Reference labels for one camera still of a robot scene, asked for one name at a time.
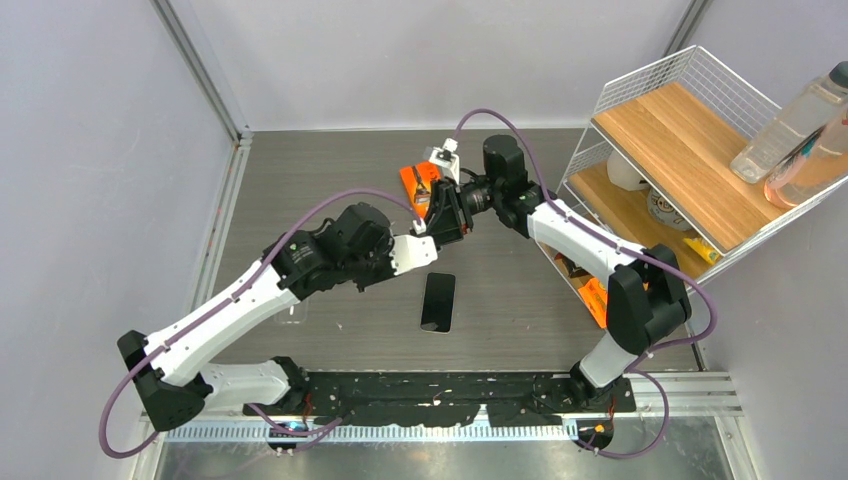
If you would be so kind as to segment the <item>orange razor box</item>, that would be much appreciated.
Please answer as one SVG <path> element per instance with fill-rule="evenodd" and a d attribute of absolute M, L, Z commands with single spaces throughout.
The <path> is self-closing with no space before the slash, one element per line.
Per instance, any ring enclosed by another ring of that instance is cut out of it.
<path fill-rule="evenodd" d="M 431 184 L 441 178 L 438 168 L 432 163 L 421 162 L 401 168 L 399 175 L 411 206 L 424 215 L 430 203 Z"/>

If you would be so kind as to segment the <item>black phone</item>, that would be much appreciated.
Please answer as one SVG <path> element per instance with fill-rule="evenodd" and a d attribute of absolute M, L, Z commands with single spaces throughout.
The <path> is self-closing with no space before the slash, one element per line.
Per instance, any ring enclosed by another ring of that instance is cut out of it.
<path fill-rule="evenodd" d="M 447 334 L 451 330 L 456 276 L 431 272 L 426 277 L 420 328 L 423 331 Z"/>

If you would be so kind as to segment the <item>clear phone case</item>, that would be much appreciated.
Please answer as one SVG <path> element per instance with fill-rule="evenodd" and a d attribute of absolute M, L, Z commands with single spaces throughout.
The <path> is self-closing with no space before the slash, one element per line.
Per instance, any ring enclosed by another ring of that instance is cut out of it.
<path fill-rule="evenodd" d="M 303 300 L 276 313 L 271 317 L 271 321 L 278 326 L 302 325 L 308 320 L 309 306 L 310 301 Z"/>

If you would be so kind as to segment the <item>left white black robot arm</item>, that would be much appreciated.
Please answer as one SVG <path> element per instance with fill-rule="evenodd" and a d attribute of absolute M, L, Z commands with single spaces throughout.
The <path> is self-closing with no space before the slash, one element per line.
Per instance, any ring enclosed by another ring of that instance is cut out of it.
<path fill-rule="evenodd" d="M 128 368 L 163 352 L 133 382 L 154 428 L 178 428 L 204 410 L 242 404 L 298 412 L 308 381 L 289 357 L 248 365 L 213 363 L 223 349 L 267 318 L 345 282 L 364 289 L 394 277 L 389 219 L 360 202 L 312 231 L 290 230 L 229 287 L 176 324 L 153 334 L 130 331 L 117 342 Z"/>

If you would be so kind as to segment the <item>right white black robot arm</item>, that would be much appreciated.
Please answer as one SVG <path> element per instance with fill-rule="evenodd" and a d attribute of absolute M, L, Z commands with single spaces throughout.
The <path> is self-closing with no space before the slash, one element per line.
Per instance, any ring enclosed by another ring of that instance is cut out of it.
<path fill-rule="evenodd" d="M 473 229 L 475 215 L 492 210 L 499 221 L 574 262 L 607 293 L 606 332 L 569 372 L 574 403 L 596 410 L 640 356 L 692 315 L 675 253 L 626 241 L 577 214 L 545 187 L 531 181 L 524 153 L 509 135 L 483 144 L 483 174 L 461 182 L 458 143 L 448 138 L 431 147 L 425 160 L 442 176 L 432 182 L 424 222 L 437 246 L 457 242 Z"/>

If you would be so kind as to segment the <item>orange packet under shelf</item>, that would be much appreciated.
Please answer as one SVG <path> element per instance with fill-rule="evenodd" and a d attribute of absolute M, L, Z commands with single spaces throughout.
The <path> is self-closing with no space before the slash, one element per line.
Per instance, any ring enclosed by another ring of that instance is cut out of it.
<path fill-rule="evenodd" d="M 607 292 L 597 278 L 592 277 L 578 289 L 578 295 L 599 328 L 607 328 Z"/>

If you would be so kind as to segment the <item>white round container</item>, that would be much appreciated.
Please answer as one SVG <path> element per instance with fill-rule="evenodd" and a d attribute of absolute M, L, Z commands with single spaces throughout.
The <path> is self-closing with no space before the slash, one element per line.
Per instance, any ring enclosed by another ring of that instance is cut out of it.
<path fill-rule="evenodd" d="M 616 150 L 611 151 L 606 161 L 606 171 L 609 181 L 625 191 L 640 191 L 650 187 L 648 181 Z"/>

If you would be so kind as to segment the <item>yellow snack packet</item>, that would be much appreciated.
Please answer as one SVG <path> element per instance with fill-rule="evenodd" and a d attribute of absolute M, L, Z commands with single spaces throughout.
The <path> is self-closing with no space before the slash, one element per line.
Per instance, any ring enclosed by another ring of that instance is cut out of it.
<path fill-rule="evenodd" d="M 701 237 L 687 237 L 683 239 L 683 243 L 709 265 L 715 265 L 722 259 L 722 255 Z"/>

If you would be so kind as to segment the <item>pink tinted bottle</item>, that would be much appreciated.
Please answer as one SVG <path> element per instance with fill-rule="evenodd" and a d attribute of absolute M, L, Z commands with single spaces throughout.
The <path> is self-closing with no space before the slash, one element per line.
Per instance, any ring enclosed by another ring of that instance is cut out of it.
<path fill-rule="evenodd" d="M 768 177 L 766 199 L 793 208 L 847 175 L 847 108 L 787 156 Z"/>

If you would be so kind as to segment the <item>clear water bottle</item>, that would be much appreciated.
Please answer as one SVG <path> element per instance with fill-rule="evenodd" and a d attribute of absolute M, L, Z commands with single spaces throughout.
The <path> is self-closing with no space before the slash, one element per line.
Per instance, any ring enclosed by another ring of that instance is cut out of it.
<path fill-rule="evenodd" d="M 747 183 L 767 176 L 794 149 L 825 125 L 847 101 L 847 61 L 809 82 L 730 163 Z"/>

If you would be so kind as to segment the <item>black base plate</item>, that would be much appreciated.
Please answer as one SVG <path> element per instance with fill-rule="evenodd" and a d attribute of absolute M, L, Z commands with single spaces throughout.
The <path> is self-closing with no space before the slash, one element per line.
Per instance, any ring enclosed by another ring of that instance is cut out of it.
<path fill-rule="evenodd" d="M 546 426 L 565 414 L 633 413 L 631 383 L 614 382 L 590 399 L 566 373 L 553 372 L 309 372 L 268 416 L 314 417 L 324 425 L 429 428 L 467 426 L 485 413 L 493 427 Z"/>

